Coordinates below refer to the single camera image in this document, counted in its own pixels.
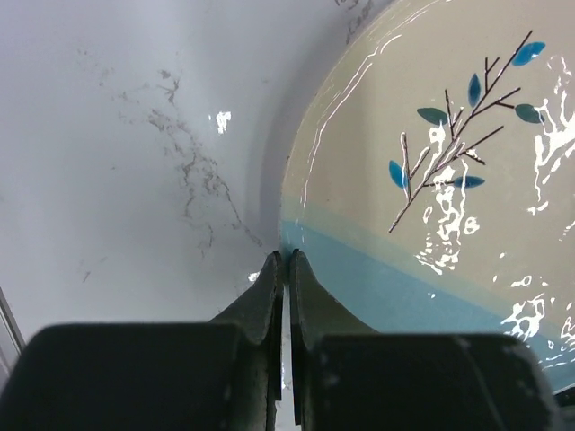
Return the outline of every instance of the teal leaf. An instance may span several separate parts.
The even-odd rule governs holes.
[[[469,81],[469,88],[467,89],[467,99],[472,108],[475,107],[479,101],[479,96],[482,95],[482,85],[479,82],[479,76],[473,74],[471,81]]]
[[[544,49],[544,42],[528,43],[517,52],[517,54],[513,57],[511,64],[513,66],[524,66],[536,58],[539,54],[541,54]]]
[[[465,176],[465,177],[457,177],[453,180],[453,185],[462,188],[465,187],[466,189],[472,189],[473,187],[481,186],[485,180],[480,177],[472,177],[472,176]]]
[[[419,108],[417,113],[420,114],[423,119],[436,126],[447,124],[447,114],[443,110],[438,110],[437,108]]]
[[[515,113],[518,117],[527,123],[545,123],[545,118],[541,115],[533,105],[523,103],[515,107]]]
[[[403,168],[393,160],[389,161],[389,176],[392,177],[392,181],[400,189],[407,187],[407,175],[403,172]]]

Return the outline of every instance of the plate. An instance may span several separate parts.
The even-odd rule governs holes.
[[[283,247],[383,332],[504,332],[575,382],[568,0],[398,1],[297,132]]]

